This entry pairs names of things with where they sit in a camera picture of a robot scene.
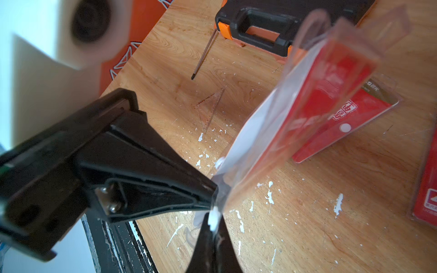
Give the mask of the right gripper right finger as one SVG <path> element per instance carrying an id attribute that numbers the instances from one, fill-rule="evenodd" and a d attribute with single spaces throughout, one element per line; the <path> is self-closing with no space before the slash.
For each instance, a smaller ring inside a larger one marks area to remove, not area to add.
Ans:
<path id="1" fill-rule="evenodd" d="M 214 273 L 243 272 L 223 217 L 220 220 L 217 232 L 214 233 L 213 249 Z"/>

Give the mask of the red ruler set package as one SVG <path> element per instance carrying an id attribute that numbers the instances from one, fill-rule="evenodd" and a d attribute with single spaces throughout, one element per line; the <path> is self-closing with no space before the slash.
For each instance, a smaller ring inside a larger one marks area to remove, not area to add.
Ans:
<path id="1" fill-rule="evenodd" d="M 398 105 L 397 83 L 385 75 L 370 78 L 292 159 L 301 163 Z"/>
<path id="2" fill-rule="evenodd" d="M 426 146 L 407 215 L 437 228 L 437 123 Z"/>
<path id="3" fill-rule="evenodd" d="M 324 9 L 311 11 L 278 84 L 216 161 L 212 181 L 218 192 L 205 216 L 206 230 L 216 233 L 227 207 L 300 150 L 411 29 L 405 5 L 362 27 L 345 18 L 332 22 Z"/>

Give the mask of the clear triangle ruler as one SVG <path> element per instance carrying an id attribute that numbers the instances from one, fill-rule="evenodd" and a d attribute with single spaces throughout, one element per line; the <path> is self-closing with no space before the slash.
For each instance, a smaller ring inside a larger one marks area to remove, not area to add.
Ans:
<path id="1" fill-rule="evenodd" d="M 211 120 L 216 111 L 216 107 L 219 104 L 225 89 L 221 88 L 217 92 L 211 94 L 207 98 L 201 100 L 196 106 L 195 110 L 197 111 L 200 122 L 203 128 L 203 133 L 206 134 L 211 124 Z"/>

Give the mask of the orange handled screwdriver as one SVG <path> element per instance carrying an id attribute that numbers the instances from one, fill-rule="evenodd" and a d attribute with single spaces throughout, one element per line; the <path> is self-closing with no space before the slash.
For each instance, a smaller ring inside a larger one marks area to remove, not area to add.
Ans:
<path id="1" fill-rule="evenodd" d="M 213 42 L 215 41 L 217 34 L 218 34 L 218 30 L 215 28 L 213 30 L 213 33 L 212 33 L 212 35 L 211 35 L 211 37 L 210 37 L 210 39 L 209 39 L 209 41 L 208 41 L 204 51 L 203 51 L 202 56 L 199 59 L 199 62 L 198 62 L 197 66 L 196 66 L 196 68 L 195 68 L 195 70 L 194 70 L 194 72 L 193 72 L 193 74 L 191 76 L 191 80 L 194 80 L 194 78 L 198 74 L 198 71 L 200 70 L 201 65 L 203 64 L 203 62 L 204 62 L 204 60 L 205 60 L 205 58 L 206 58 L 206 56 L 207 56 L 207 54 L 208 54 L 212 44 L 213 44 Z"/>

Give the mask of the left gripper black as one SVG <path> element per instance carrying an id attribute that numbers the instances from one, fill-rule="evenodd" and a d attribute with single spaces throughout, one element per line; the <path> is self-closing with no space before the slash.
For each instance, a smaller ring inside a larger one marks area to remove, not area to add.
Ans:
<path id="1" fill-rule="evenodd" d="M 48 262 L 89 203 L 110 223 L 209 209 L 217 185 L 138 108 L 119 88 L 3 154 L 1 241 Z"/>

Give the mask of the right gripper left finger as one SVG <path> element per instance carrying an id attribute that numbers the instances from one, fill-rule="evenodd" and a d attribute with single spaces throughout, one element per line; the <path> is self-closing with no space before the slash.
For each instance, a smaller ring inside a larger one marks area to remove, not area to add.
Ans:
<path id="1" fill-rule="evenodd" d="M 186 273 L 213 272 L 213 233 L 208 225 L 209 213 L 204 216 L 197 243 Z"/>

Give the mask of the black orange tool case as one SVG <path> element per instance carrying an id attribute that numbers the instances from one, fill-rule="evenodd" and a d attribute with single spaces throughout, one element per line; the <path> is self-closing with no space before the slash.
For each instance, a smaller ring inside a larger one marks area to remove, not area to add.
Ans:
<path id="1" fill-rule="evenodd" d="M 375 3 L 343 0 L 223 1 L 215 24 L 225 39 L 285 58 L 291 51 L 300 25 L 310 12 L 325 10 L 330 16 L 330 24 L 343 17 L 358 25 Z"/>

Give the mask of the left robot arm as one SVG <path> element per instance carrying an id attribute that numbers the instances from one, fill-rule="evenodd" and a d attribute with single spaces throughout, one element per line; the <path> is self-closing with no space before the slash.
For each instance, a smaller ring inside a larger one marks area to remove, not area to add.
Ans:
<path id="1" fill-rule="evenodd" d="M 1 2 L 1 241 L 42 261 L 88 209 L 109 223 L 208 209 L 216 186 L 102 92 L 157 1 Z"/>

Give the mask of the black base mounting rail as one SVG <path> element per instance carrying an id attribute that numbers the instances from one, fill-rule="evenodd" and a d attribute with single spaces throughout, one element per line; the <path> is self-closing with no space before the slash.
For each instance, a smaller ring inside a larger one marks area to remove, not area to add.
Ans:
<path id="1" fill-rule="evenodd" d="M 135 221 L 111 224 L 89 211 L 81 222 L 97 273 L 158 271 Z"/>

